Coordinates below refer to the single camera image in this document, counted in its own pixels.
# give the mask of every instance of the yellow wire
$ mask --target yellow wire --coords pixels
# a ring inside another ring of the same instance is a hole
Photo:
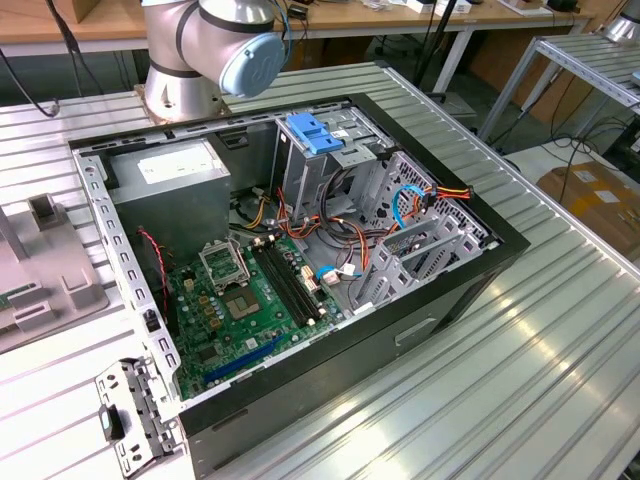
[[[253,222],[251,222],[249,225],[245,225],[245,228],[254,229],[258,225],[260,225],[260,222],[262,221],[262,215],[264,214],[265,201],[266,200],[264,198],[260,200],[260,208],[258,209],[258,215],[256,216],[256,219]]]

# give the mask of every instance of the blue pcie slot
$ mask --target blue pcie slot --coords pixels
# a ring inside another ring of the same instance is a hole
[[[236,370],[240,370],[242,367],[249,365],[251,362],[258,360],[259,358],[265,357],[273,352],[276,348],[276,345],[280,340],[282,340],[282,335],[274,338],[266,345],[261,346],[257,350],[253,352],[247,353],[240,358],[236,358],[233,362],[227,363],[222,367],[218,367],[215,370],[207,373],[204,376],[204,383],[207,384],[209,382],[213,382],[219,378],[229,375],[230,373],[235,372]]]

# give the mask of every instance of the ram slot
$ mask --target ram slot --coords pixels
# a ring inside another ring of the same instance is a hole
[[[267,248],[253,255],[296,325],[304,327],[309,320],[317,321],[318,309],[277,251]]]
[[[296,277],[295,273],[291,271],[291,268],[287,264],[287,262],[282,258],[282,255],[275,249],[272,248],[269,250],[268,255],[271,257],[272,263],[276,267],[276,271],[278,272],[286,272],[284,274],[286,283],[293,286],[293,294],[298,298],[298,301],[302,303],[301,306],[304,307],[306,313],[310,315],[310,318],[317,320],[320,316],[318,309],[316,308],[315,302],[309,296],[309,292],[306,287],[303,286],[302,282]]]

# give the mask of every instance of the wooden table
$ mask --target wooden table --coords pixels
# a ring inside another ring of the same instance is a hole
[[[571,26],[571,33],[578,33],[592,17],[589,13],[523,17],[499,4],[497,0],[485,0],[482,5],[473,6],[467,15],[452,16],[446,30],[458,32],[458,35],[434,90],[446,90],[475,31]],[[427,31],[429,18],[429,14],[418,14],[402,6],[376,12],[364,7],[359,0],[352,0],[348,4],[320,3],[310,7],[308,37],[424,33]],[[439,18],[436,16],[432,31],[435,31],[438,23]],[[292,20],[291,28],[294,30],[294,38],[303,35],[300,21]],[[147,48],[144,15],[136,0],[102,0],[82,23],[71,25],[71,29],[85,52]],[[276,30],[282,30],[282,25],[278,22]],[[66,53],[61,39],[53,20],[0,12],[0,47],[7,56]]]

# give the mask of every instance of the aluminum profile table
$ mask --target aluminum profile table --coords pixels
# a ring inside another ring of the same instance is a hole
[[[616,478],[640,448],[640,273],[391,69],[282,74],[234,111],[366,92],[531,248],[464,319],[211,478]],[[50,192],[113,279],[64,138],[147,125],[130,94],[0,110],[0,203]],[[0,472],[119,478],[94,375],[136,356],[117,291],[98,318],[0,357]],[[177,456],[141,478],[193,478]]]
[[[599,34],[534,38],[480,129],[481,139],[489,137],[538,54],[553,63],[534,87],[523,110],[542,94],[558,70],[565,69],[621,105],[640,112],[640,87],[631,81],[631,75],[640,71],[640,45],[624,47]]]

